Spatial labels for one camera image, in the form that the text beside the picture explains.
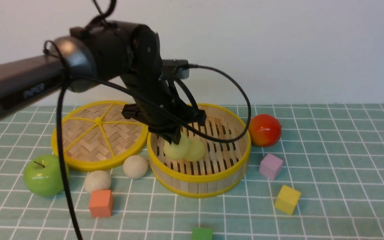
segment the green apple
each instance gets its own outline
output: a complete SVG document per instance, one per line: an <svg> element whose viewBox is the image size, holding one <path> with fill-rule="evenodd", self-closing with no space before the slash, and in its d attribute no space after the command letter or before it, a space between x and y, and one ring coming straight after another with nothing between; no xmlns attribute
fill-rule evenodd
<svg viewBox="0 0 384 240"><path fill-rule="evenodd" d="M30 161L23 172L26 187L34 194L51 197L64 190L61 178L60 163L57 156L48 154Z"/></svg>

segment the orange cube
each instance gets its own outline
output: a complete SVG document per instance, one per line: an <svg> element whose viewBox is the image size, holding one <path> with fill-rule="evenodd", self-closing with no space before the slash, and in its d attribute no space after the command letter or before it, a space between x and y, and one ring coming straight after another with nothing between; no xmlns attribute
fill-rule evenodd
<svg viewBox="0 0 384 240"><path fill-rule="evenodd" d="M88 205L93 217L110 217L113 210L113 195L111 190L97 190L91 193Z"/></svg>

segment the yellow rim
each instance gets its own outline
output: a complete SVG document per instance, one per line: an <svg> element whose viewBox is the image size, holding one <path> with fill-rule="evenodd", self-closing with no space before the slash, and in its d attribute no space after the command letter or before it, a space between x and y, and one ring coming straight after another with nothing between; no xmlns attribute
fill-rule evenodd
<svg viewBox="0 0 384 240"><path fill-rule="evenodd" d="M239 184L241 179L244 178L245 173L241 176L241 178L239 178L237 181L235 181L229 187L222 189L222 190L219 190L219 191L216 191L214 193L187 193L187 192L183 192L183 191L175 189L172 186L166 184L162 179L159 178L158 175L156 175L156 174L154 174L154 175L155 175L155 178L158 180L158 182L161 183L161 185L163 185L165 188L167 188L168 190L172 191L175 194L178 194L178 195L184 196L184 197L189 197L189 198L209 198L209 197L215 197L215 196L221 195L223 193L226 193L226 192L232 190L236 185Z"/></svg>
<svg viewBox="0 0 384 240"><path fill-rule="evenodd" d="M223 107L218 106L218 105L208 104L208 103L199 103L198 105L208 106L208 107L213 107L213 108L219 108L221 110L224 110L224 111L228 112L229 114L231 114L232 116L234 116L238 121L240 121L242 126L245 127L245 123L241 120L241 118L239 118L236 114L234 114L233 112L229 111L226 108L223 108ZM175 179L179 179L179 180L187 181L187 182L217 181L217 180L224 179L227 176L232 175L234 172L236 172L238 169L240 169L244 165L244 163L247 162L247 159L250 156L250 150L251 150L251 137L250 137L250 133L248 131L247 131L246 136L247 136L248 144L247 144L247 149L245 150L245 154L242 156L242 158L239 160L239 162L237 164L235 164L233 167L230 167L227 170L220 172L220 173L215 173L215 174L211 174L211 175L204 175L204 176L195 176L195 175L187 175L187 174L179 173L179 172L176 172L175 170L172 170L172 169L166 167L166 165L164 165L158 159L158 157L155 155L155 152L152 149L151 133L149 133L148 144L147 144L148 145L148 152L149 152L149 159L150 159L150 161L155 163L156 166L159 169L161 169L164 173L168 174L169 176L172 176Z"/></svg>
<svg viewBox="0 0 384 240"><path fill-rule="evenodd" d="M70 112L67 116L65 116L62 119L62 125L65 124L66 121L69 120L69 119L77 119L77 120L85 120L85 121L95 122L94 120L90 120L90 119L87 119L87 118L72 117L72 116L75 115L76 113L82 111L84 108L88 108L88 107L95 106L95 105L100 105L100 104L107 104L107 103L111 103L112 105L105 111L105 113L102 115L101 119L104 119L105 115L112 108L113 105L115 105L115 104L119 104L119 105L128 104L128 103L122 102L122 101L100 101L100 102L93 102L93 103L84 105L81 108L75 109L74 111ZM146 125L141 124L141 123L129 123L129 122L125 122L125 121L119 121L119 122L117 122L117 121L116 122L114 122L114 121L108 121L108 122L103 121L102 122L102 124L105 124L105 123L106 124L109 124L109 123L136 124L136 125L140 124L140 125L143 126L142 127L142 133L140 134L140 137L137 138L137 141L136 141L136 143L133 146L131 146L127 151L125 151L125 152L123 152L123 153L121 153L119 155L116 155L116 156L114 155L113 149L112 149L112 147L109 144L108 147L109 147L109 150L112 153L113 157L110 158L110 159L107 159L107 160L98 161L98 162L85 162L85 161L76 160L74 158L66 156L66 154L65 154L64 155L65 162L66 162L66 164L71 169L77 170L77 171L80 171L80 172L91 172L91 171L96 171L96 170L110 170L110 169L113 169L115 167L118 167L118 166L122 165L126 158L128 158L131 155L135 155L135 154L139 153L142 150L142 148L145 146L146 138L148 137L148 133L149 133L148 132L148 127ZM73 141L73 143L71 143L70 146L64 147L63 151L66 152L66 150L68 150L71 146L73 146L79 139L82 138L82 136L84 136L87 132L89 132L91 129L96 128L96 127L100 128L100 130L102 132L103 138L108 143L108 138L106 137L105 132L102 130L102 125L99 125L98 123L96 123L93 126L91 126L89 129L87 129L87 131L82 133L78 138L76 138L76 140ZM54 129L53 134L52 134L51 146L53 148L54 154L58 155L58 150L57 150L57 129L56 128Z"/></svg>

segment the bamboo steamer lid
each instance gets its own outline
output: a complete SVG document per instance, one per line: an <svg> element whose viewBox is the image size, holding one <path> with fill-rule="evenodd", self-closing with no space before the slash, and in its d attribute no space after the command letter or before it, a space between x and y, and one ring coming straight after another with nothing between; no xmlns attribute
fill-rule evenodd
<svg viewBox="0 0 384 240"><path fill-rule="evenodd" d="M75 109L62 120L64 157L69 168L91 172L122 165L145 146L148 127L121 113L126 102L101 101ZM57 150L56 129L52 148Z"/></svg>

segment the white wall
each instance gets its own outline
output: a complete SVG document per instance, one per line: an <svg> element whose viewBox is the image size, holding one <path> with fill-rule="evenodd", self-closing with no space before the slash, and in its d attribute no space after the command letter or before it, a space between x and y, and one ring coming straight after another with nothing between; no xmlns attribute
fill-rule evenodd
<svg viewBox="0 0 384 240"><path fill-rule="evenodd" d="M160 34L164 58L225 70L252 103L384 102L384 0L118 2L112 19L148 24ZM108 0L100 3L106 9ZM0 0L0 63L41 54L44 40L95 14L90 0ZM245 103L206 70L192 71L186 84L198 102ZM130 98L97 87L70 93L66 104L107 99Z"/></svg>

